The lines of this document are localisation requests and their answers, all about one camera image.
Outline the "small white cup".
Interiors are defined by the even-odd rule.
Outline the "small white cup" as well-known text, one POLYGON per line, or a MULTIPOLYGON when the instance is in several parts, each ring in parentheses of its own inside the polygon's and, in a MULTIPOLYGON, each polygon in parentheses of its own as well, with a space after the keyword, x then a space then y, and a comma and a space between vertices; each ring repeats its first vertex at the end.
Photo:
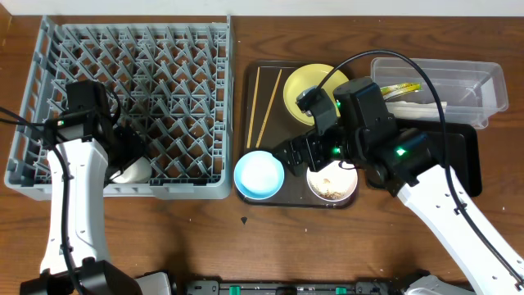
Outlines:
POLYGON ((151 174, 151 163, 145 157, 140 157, 125 170, 115 172, 110 177, 110 181, 116 184, 146 183, 151 178, 151 174))

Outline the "white bowl with food scraps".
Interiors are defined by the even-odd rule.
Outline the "white bowl with food scraps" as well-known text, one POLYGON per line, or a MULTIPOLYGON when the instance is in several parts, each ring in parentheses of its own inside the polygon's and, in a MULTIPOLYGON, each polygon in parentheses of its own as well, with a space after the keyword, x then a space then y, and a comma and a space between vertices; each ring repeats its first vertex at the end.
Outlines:
POLYGON ((310 190, 328 202, 341 202, 349 198, 356 191, 358 180, 356 166, 345 161, 332 161, 318 172, 306 172, 310 190))

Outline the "wooden chopstick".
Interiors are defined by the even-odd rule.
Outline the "wooden chopstick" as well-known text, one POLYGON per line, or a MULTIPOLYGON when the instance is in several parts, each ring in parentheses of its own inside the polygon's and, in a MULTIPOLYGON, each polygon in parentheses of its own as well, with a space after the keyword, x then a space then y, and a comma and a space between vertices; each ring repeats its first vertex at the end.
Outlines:
POLYGON ((267 121, 269 119, 269 115, 270 115, 270 112, 271 112, 271 109, 272 109, 272 106, 273 106, 273 101, 274 101, 274 98, 276 96, 276 92, 278 90, 278 86, 279 86, 279 83, 280 83, 281 76, 282 76, 282 69, 279 70, 278 76, 277 76, 275 84, 273 86, 273 91, 272 91, 270 99, 269 99, 268 107, 267 107, 266 112, 264 114, 264 119, 263 119, 263 122, 262 122, 262 125, 261 125, 261 128, 260 128, 260 133, 259 133, 259 136, 258 136, 256 144, 255 144, 256 148, 260 147, 261 140, 262 140, 263 135, 264 135, 265 127, 267 125, 267 121))
POLYGON ((246 142, 247 149, 251 148, 251 138, 252 138, 254 119, 255 119, 255 108, 256 108, 256 102, 257 102, 259 80, 260 80, 260 67, 257 68, 256 77, 255 77, 255 87, 254 87, 253 98, 252 98, 251 115, 250 115, 249 129, 248 129, 247 142, 246 142))

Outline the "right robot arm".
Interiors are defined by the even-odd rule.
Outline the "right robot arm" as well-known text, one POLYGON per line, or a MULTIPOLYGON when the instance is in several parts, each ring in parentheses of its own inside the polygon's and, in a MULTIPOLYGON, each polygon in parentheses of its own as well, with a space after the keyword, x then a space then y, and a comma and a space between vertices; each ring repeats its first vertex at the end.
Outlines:
POLYGON ((477 294, 521 294, 522 257, 445 167, 445 149, 419 129, 401 129, 370 78, 345 82, 333 94, 314 99, 314 129, 277 145, 274 156, 294 175, 348 161, 427 225, 477 294))

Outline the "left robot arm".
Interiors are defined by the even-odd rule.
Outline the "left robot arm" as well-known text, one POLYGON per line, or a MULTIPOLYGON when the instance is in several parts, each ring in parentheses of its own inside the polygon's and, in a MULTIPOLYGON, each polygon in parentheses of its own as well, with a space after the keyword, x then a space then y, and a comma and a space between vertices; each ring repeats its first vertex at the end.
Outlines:
POLYGON ((129 126, 118 125, 104 84, 67 84, 67 109, 36 134, 47 149, 52 177, 52 218, 36 279, 22 294, 139 294, 138 282, 113 266, 106 242, 103 189, 143 159, 146 145, 129 126))

